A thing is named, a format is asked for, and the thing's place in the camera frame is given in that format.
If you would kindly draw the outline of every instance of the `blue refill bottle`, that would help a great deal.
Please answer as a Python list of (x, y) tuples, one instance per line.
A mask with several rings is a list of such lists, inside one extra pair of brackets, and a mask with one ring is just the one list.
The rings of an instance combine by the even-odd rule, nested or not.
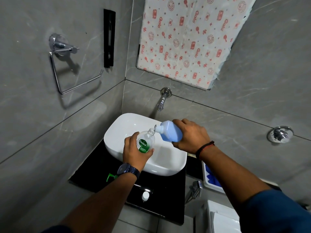
[(172, 121), (165, 121), (160, 126), (155, 125), (154, 131), (160, 133), (163, 141), (178, 142), (183, 137), (181, 130)]

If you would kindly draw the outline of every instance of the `black wall-mounted holder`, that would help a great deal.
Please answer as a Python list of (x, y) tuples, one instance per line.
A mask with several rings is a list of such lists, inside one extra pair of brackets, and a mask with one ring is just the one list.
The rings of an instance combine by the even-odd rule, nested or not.
[(116, 13), (104, 9), (104, 67), (114, 66)]

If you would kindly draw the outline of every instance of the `white paper with red print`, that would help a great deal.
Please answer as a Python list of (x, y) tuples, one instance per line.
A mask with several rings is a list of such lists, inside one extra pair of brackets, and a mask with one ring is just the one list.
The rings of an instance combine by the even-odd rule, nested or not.
[(146, 0), (137, 67), (208, 89), (255, 0)]

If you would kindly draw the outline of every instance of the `bottle label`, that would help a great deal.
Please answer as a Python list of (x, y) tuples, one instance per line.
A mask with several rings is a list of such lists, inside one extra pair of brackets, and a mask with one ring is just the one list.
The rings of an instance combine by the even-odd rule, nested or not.
[(143, 139), (140, 139), (139, 140), (139, 145), (140, 145), (140, 148), (139, 148), (139, 151), (142, 152), (142, 153), (147, 153), (149, 148), (150, 148), (150, 145), (147, 144), (147, 142)]

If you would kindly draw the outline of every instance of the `dark sleeve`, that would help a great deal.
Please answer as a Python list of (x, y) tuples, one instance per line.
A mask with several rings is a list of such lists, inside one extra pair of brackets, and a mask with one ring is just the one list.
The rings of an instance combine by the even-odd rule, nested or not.
[(278, 190), (251, 197), (239, 214), (243, 233), (311, 232), (311, 214)]
[(67, 226), (53, 226), (49, 229), (42, 231), (41, 233), (73, 233)]

